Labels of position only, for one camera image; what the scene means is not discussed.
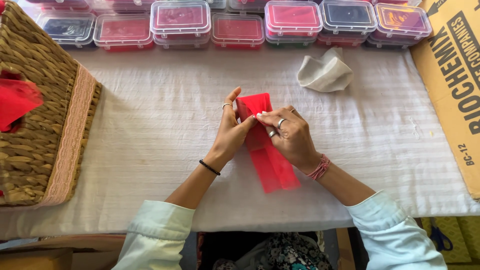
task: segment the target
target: blue scissors handle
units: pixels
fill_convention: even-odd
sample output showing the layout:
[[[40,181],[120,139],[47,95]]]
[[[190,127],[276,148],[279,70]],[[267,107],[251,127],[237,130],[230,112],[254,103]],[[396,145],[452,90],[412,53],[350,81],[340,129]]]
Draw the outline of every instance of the blue scissors handle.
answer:
[[[453,244],[448,237],[443,234],[438,227],[432,226],[432,234],[430,235],[430,239],[437,243],[437,251],[451,251],[453,249]]]

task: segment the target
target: patterned cloth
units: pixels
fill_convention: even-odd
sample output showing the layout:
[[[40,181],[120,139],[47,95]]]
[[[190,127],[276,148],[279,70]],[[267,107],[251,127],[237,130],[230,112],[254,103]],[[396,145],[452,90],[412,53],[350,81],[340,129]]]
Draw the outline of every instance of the patterned cloth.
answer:
[[[298,233],[274,233],[265,241],[264,259],[252,262],[255,270],[333,270],[324,252]],[[213,270],[241,270],[234,261],[219,259]]]

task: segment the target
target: ring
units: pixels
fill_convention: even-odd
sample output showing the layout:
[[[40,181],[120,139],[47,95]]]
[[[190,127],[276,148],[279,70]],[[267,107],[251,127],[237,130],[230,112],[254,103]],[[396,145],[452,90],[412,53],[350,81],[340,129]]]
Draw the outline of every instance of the ring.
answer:
[[[268,137],[271,138],[273,137],[275,134],[278,134],[278,132],[276,132],[275,130],[271,131],[269,134],[268,134]]]
[[[280,124],[281,124],[284,120],[285,120],[285,119],[282,118],[282,119],[280,119],[280,121],[278,121],[278,125],[276,125],[276,127],[277,127],[278,129],[280,129]]]
[[[230,105],[230,106],[232,106],[232,108],[233,108],[233,105],[232,105],[232,104],[230,104],[230,103],[223,103],[223,105],[222,105],[222,110],[223,110],[223,107],[225,107],[225,105]]]

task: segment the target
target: pink lace trim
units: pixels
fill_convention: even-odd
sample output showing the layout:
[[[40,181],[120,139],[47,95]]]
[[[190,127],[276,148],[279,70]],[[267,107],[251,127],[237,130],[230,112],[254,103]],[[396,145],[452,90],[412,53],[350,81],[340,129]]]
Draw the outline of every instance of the pink lace trim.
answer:
[[[77,80],[73,87],[69,110],[63,126],[57,159],[50,176],[50,187],[43,200],[36,205],[0,208],[0,211],[36,209],[41,206],[57,205],[64,202],[74,178],[95,83],[95,78],[78,63]]]
[[[323,176],[323,174],[327,171],[328,167],[330,167],[330,160],[327,158],[325,154],[323,154],[317,169],[315,169],[312,173],[310,173],[307,176],[314,180],[317,180],[318,178]]]

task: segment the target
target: woman's right hand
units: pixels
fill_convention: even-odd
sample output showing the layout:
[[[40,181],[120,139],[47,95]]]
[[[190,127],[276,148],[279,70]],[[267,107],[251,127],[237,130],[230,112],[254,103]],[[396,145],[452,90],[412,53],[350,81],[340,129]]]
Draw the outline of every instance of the woman's right hand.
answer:
[[[257,120],[268,125],[266,132],[275,130],[272,136],[275,148],[304,174],[312,173],[320,164],[322,154],[315,150],[308,123],[290,105],[271,112],[257,114]],[[280,119],[285,119],[277,129]]]

